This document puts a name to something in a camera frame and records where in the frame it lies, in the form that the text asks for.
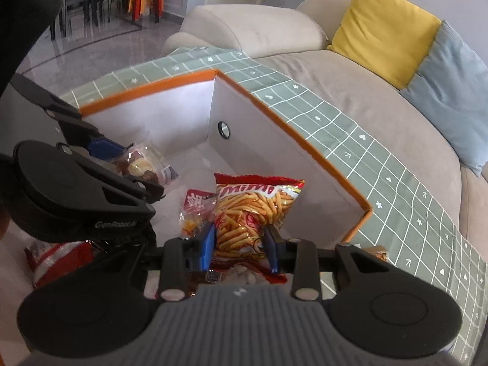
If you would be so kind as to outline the light blue cushion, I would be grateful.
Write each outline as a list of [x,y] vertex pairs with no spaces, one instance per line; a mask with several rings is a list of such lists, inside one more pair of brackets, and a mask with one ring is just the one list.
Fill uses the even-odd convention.
[[448,22],[400,94],[479,176],[487,163],[487,66]]

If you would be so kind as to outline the green grid tablecloth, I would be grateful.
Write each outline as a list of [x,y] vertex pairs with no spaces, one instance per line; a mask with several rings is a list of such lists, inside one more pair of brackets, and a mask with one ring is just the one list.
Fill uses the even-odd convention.
[[282,117],[372,202],[372,217],[356,234],[355,246],[385,246],[393,265],[452,295],[462,312],[452,353],[461,364],[474,364],[487,321],[486,263],[395,155],[308,88],[240,50],[202,46],[106,74],[63,99],[83,107],[142,84],[209,69],[222,71]]

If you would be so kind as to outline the orange storage box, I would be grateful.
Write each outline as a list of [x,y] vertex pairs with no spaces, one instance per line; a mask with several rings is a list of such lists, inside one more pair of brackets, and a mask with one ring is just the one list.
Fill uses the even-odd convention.
[[220,71],[145,84],[80,111],[117,143],[148,141],[179,174],[156,204],[159,241],[176,235],[185,190],[212,192],[217,173],[302,179],[303,191],[280,233],[320,248],[351,241],[372,215],[371,204],[317,149]]

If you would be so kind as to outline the beige sofa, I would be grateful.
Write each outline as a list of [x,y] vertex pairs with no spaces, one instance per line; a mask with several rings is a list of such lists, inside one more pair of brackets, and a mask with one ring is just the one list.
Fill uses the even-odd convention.
[[399,91],[359,64],[327,50],[350,0],[305,0],[297,8],[202,5],[163,45],[244,51],[339,108],[380,141],[431,192],[461,234],[487,256],[487,175],[475,175],[437,129]]

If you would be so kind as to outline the yellow cushion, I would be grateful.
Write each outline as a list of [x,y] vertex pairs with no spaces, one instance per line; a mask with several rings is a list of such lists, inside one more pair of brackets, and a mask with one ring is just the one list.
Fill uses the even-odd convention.
[[406,88],[442,21],[408,0],[352,0],[328,49]]

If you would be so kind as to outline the red braised meat packet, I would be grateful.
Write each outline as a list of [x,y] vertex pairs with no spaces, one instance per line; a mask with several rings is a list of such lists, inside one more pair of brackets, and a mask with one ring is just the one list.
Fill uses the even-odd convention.
[[181,237],[193,238],[207,223],[213,223],[215,206],[216,195],[213,192],[189,189],[179,212]]

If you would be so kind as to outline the clear assorted candy bag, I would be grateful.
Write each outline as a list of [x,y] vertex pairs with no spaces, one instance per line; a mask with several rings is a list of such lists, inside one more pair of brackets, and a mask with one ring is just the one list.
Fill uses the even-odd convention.
[[159,185],[168,185],[179,175],[165,157],[151,144],[139,143],[129,146],[115,160],[118,171],[124,176],[141,178]]

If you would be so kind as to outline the red crispy noodle snack bag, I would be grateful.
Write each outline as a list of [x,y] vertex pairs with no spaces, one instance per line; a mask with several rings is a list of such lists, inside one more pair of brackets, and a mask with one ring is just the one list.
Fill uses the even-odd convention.
[[24,253],[33,274],[33,288],[44,287],[90,264],[94,258],[93,246],[87,241],[54,244],[33,240]]

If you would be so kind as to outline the Mimi shrimp stick bag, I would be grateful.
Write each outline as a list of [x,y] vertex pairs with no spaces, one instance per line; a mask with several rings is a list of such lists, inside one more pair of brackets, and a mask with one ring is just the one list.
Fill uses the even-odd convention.
[[303,179],[256,174],[215,174],[214,259],[266,264],[262,237],[266,226],[279,229],[300,196]]

